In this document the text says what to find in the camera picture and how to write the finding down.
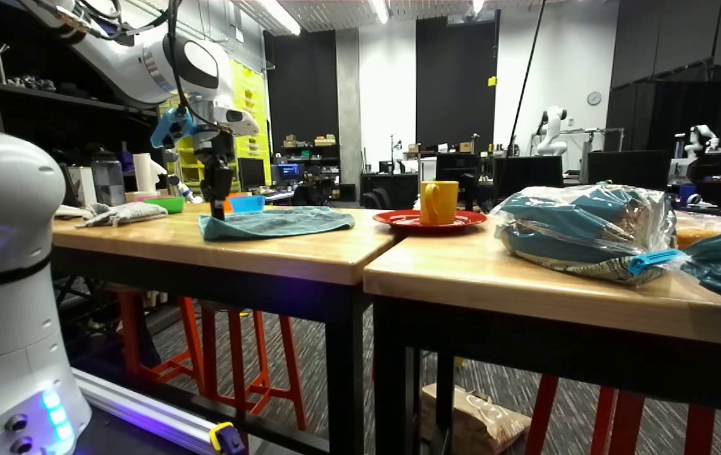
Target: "monitor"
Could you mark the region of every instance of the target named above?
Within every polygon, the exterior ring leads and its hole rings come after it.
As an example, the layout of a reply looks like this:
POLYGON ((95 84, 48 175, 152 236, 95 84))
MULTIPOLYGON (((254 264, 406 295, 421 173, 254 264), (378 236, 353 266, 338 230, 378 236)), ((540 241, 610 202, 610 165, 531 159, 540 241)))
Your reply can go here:
POLYGON ((497 197, 524 188, 560 188, 560 156, 510 156, 496 159, 497 197))
POLYGON ((295 161, 283 161, 276 169, 277 169, 277 183, 304 180, 304 168, 295 161))
POLYGON ((237 180, 243 190, 262 188, 262 159, 237 159, 237 180))
POLYGON ((670 152, 639 150, 601 154, 600 180, 646 190, 665 190, 670 152))
POLYGON ((474 154, 438 154, 434 178, 438 180, 462 180, 479 173, 479 156, 474 154))

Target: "white cylinder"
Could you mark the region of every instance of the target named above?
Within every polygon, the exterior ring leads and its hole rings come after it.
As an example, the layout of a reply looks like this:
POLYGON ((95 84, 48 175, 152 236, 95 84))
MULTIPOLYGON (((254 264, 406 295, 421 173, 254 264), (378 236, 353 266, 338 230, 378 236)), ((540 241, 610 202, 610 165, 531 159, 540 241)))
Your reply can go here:
POLYGON ((77 168, 77 184, 80 184, 80 202, 86 209, 91 209, 99 202, 91 168, 77 168))
POLYGON ((134 154, 134 183, 135 192, 153 192, 156 178, 153 178, 153 159, 152 154, 134 154))

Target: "bottle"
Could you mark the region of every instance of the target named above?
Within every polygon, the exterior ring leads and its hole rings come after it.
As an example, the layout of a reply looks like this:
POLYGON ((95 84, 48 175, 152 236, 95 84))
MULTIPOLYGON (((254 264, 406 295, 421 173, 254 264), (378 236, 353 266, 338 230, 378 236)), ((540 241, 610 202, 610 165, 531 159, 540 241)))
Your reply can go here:
POLYGON ((123 168, 109 150, 99 152, 99 156, 91 161, 91 173, 92 173, 99 202, 104 204, 127 202, 123 168))

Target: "yellow object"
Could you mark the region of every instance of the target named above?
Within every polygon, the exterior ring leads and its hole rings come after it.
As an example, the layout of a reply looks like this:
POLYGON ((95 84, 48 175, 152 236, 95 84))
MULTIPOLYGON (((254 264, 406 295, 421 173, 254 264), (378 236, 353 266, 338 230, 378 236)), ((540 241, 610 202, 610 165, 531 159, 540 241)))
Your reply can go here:
POLYGON ((216 443, 216 436, 219 436, 223 430, 228 430, 228 428, 233 428, 233 425, 230 425, 230 423, 223 423, 223 425, 211 425, 211 428, 209 428, 208 443, 209 443, 211 452, 223 452, 223 444, 216 443))
POLYGON ((182 180, 190 190, 199 192, 199 188, 201 188, 201 175, 205 175, 205 165, 196 159, 196 150, 195 150, 192 136, 180 136, 180 139, 173 141, 173 150, 176 150, 176 154, 180 154, 180 180, 182 180))
POLYGON ((434 180, 419 184, 419 222, 445 228, 455 222, 457 212, 457 183, 434 180))

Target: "cable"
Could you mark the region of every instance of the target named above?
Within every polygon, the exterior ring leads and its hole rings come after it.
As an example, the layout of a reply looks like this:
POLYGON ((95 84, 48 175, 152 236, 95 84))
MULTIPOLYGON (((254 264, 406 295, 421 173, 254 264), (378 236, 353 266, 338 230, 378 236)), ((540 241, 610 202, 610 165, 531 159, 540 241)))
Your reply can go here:
POLYGON ((538 7, 538 20, 536 20, 536 31, 533 31, 533 44, 531 44, 531 54, 529 54, 525 75, 524 75, 524 80, 521 80, 521 90, 519 90, 519 103, 515 103, 515 113, 512 113, 512 126, 510 126, 510 139, 507 139, 505 156, 510 156, 510 154, 512 154, 515 123, 519 123, 519 113, 521 113, 521 101, 525 99, 525 85, 529 85, 529 75, 531 75, 531 63, 533 63, 533 51, 536 51, 536 39, 538 39, 538 29, 540 29, 540 17, 544 17, 544 7, 545 7, 545 0, 540 0, 540 7, 538 7))

